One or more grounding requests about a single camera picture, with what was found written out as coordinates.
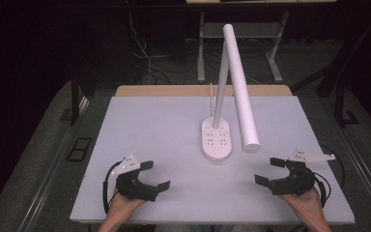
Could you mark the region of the metal floor rail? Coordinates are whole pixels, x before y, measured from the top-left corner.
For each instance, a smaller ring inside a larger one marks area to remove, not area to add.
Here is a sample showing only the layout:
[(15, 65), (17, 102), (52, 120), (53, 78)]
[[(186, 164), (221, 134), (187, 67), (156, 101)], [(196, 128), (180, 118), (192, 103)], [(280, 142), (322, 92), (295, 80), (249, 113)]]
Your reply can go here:
[(16, 232), (32, 232), (51, 193), (59, 166), (71, 145), (77, 121), (69, 98), (56, 97), (38, 124), (18, 167), (22, 182), (31, 190)]
[(346, 168), (344, 191), (355, 213), (357, 227), (371, 230), (371, 122), (341, 127), (333, 122)]

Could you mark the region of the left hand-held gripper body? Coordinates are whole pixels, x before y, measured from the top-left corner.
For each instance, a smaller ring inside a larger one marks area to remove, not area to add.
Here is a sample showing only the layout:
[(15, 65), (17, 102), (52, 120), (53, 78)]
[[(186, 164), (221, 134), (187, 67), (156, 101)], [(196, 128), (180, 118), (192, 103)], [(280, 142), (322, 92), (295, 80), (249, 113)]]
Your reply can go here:
[(128, 199), (154, 202), (159, 191), (157, 187), (143, 184), (139, 180), (140, 163), (137, 157), (130, 153), (111, 169), (111, 175), (116, 177), (116, 189)]

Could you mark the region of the black rectangular floor frame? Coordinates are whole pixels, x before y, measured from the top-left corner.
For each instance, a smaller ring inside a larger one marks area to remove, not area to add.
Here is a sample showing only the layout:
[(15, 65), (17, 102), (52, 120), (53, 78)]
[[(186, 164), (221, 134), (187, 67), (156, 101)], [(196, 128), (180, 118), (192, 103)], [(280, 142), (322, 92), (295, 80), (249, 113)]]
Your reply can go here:
[(66, 157), (66, 160), (77, 162), (83, 161), (88, 153), (91, 142), (91, 137), (77, 137)]

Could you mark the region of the person's right hand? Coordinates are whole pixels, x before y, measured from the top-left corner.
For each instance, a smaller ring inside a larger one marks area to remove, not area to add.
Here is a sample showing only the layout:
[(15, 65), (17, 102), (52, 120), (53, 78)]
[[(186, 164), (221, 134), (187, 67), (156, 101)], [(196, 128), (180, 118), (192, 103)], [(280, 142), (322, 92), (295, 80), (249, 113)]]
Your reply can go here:
[(304, 223), (315, 222), (318, 218), (324, 217), (320, 195), (315, 188), (301, 196), (281, 194), (280, 198), (292, 208), (294, 214)]

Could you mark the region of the black stand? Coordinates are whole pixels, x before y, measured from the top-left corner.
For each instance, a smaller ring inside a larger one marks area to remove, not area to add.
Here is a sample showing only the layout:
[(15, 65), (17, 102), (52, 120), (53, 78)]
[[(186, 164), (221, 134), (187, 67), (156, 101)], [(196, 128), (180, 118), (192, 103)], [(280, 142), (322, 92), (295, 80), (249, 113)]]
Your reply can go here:
[(79, 115), (79, 84), (77, 74), (73, 72), (71, 74), (71, 107), (64, 110), (60, 120), (69, 121), (70, 125), (73, 126), (76, 123)]
[(334, 119), (341, 128), (346, 125), (358, 125), (359, 120), (352, 110), (344, 109), (345, 100), (345, 85), (342, 78), (336, 82), (335, 88), (335, 105), (334, 105)]

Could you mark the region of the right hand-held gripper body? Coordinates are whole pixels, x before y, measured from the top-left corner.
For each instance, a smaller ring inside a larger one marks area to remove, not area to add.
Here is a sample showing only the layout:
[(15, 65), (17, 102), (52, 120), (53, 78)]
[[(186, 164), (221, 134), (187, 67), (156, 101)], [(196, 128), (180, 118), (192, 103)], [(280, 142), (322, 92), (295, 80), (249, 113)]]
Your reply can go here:
[(282, 179), (270, 180), (268, 188), (273, 195), (303, 195), (314, 187), (315, 174), (306, 166), (307, 162), (335, 160), (335, 155), (295, 149), (286, 159), (289, 175)]

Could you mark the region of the person's left hand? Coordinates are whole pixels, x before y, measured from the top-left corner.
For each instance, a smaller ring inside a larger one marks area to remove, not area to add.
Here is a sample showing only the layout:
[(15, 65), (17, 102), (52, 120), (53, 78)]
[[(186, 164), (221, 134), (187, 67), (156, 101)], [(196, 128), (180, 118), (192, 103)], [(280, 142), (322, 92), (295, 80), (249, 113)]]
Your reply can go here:
[(145, 200), (128, 199), (119, 191), (115, 190), (109, 204), (107, 218), (125, 222), (131, 217), (135, 210), (144, 203)]

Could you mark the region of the white desk lamp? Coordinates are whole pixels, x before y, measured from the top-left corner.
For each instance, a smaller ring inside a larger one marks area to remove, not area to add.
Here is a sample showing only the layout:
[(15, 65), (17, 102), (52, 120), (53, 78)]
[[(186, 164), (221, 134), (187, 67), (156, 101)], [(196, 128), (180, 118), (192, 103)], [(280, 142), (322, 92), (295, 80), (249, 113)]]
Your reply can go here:
[(232, 151), (230, 127), (228, 122), (221, 117), (228, 75), (231, 75), (232, 80), (242, 149), (246, 153), (256, 153), (261, 149), (234, 27), (231, 24), (225, 24), (222, 31), (224, 44), (216, 98), (214, 98), (214, 88), (210, 87), (212, 115), (206, 118), (201, 125), (203, 152), (211, 161), (224, 161)]

